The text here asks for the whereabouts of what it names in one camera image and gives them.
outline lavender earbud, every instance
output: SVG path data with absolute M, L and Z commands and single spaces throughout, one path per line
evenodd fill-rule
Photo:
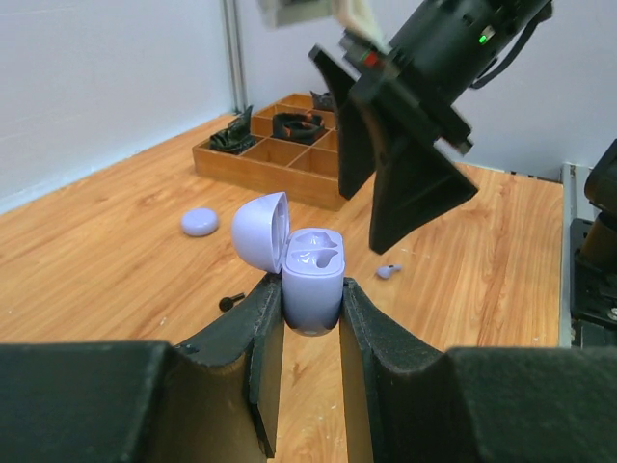
M 384 280 L 387 280 L 389 277 L 392 276 L 392 273 L 398 272 L 402 270 L 402 268 L 402 265 L 386 265 L 385 267 L 379 267 L 377 269 L 377 276 L 383 278 Z

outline earbud case lid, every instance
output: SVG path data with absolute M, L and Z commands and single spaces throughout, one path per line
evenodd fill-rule
M 260 270 L 281 272 L 288 236 L 289 205 L 284 192 L 256 198 L 233 216 L 233 247 L 242 260 Z

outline small black pin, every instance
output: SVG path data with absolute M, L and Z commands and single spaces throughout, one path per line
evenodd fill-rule
M 224 297 L 223 299 L 221 299 L 221 302 L 219 302 L 219 309 L 221 309 L 221 312 L 229 312 L 231 309 L 233 309 L 233 306 L 236 302 L 241 301 L 245 297 L 247 296 L 245 296 L 244 292 L 236 294 L 235 296 Z

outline wooden tabletop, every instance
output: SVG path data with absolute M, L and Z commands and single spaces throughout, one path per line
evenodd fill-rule
M 221 297 L 262 272 L 233 251 L 229 223 L 258 193 L 197 177 L 191 147 L 227 124 L 198 127 L 0 216 L 0 341 L 158 339 L 179 342 L 220 316 Z M 439 349 L 557 344 L 561 185 L 463 166 L 471 202 L 414 231 L 386 255 L 368 249 L 371 185 L 340 212 L 290 204 L 291 228 L 345 240 L 346 275 Z M 222 226 L 179 229 L 207 206 Z M 381 281 L 386 264 L 403 270 Z M 277 461 L 345 462 L 338 332 L 284 342 Z

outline robotic end effector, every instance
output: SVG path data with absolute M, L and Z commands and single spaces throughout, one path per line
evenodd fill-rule
M 471 149 L 471 129 L 452 104 L 501 74 L 552 16 L 551 0 L 424 0 L 386 43 L 364 0 L 274 4 L 297 12 L 320 5 L 322 13 L 330 5 L 345 29 L 344 58 L 360 78 L 318 46 L 310 58 L 335 101 L 340 194 L 350 199 L 377 173 L 369 242 L 379 254 L 477 193 L 435 143 Z

